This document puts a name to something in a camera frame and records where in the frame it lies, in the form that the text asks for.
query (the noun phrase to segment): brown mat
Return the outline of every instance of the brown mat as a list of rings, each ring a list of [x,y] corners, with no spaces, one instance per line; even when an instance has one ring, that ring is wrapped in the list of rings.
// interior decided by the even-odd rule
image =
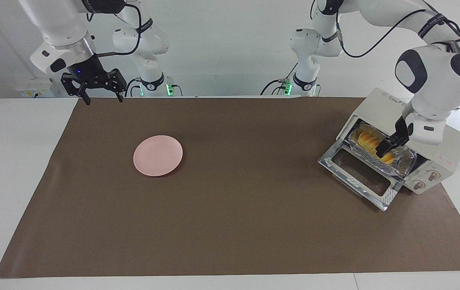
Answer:
[[[79,101],[0,277],[460,270],[443,187],[382,213],[318,165],[361,101]],[[134,149],[158,134],[184,160],[142,176]]]

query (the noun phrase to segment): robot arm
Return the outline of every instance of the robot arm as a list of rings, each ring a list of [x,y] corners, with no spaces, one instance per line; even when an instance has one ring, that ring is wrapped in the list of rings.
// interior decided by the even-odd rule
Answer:
[[[129,7],[124,8],[118,17],[132,28],[118,29],[113,34],[113,42],[119,51],[130,51],[140,36],[138,49],[130,55],[140,74],[141,88],[148,97],[172,95],[172,80],[162,72],[155,55],[164,54],[169,49],[169,40],[165,33],[153,24],[147,15],[143,0],[129,0],[129,4],[138,7],[143,21],[139,27],[138,13]]]
[[[375,26],[398,26],[415,31],[427,43],[427,46],[405,51],[397,61],[395,75],[414,97],[396,123],[395,134],[377,147],[377,155],[382,157],[392,148],[404,145],[409,138],[420,143],[439,144],[446,118],[460,106],[458,27],[452,26],[423,0],[319,0],[313,20],[315,30],[305,29],[312,33],[300,36],[305,42],[309,38],[317,41],[317,46],[307,52],[298,48],[303,46],[301,41],[294,42],[296,38],[291,41],[291,46],[293,42],[298,44],[293,50],[300,63],[302,59],[314,59],[315,55],[340,55],[344,44],[337,20],[340,12],[352,11],[360,11],[364,19]],[[302,66],[294,77],[315,80],[318,69],[307,67]]]
[[[52,74],[63,68],[61,81],[69,95],[77,95],[90,104],[86,89],[104,88],[115,92],[122,101],[126,81],[118,69],[106,72],[87,28],[78,12],[118,13],[124,0],[19,0],[22,8],[42,33],[44,43],[31,55],[31,62]]]

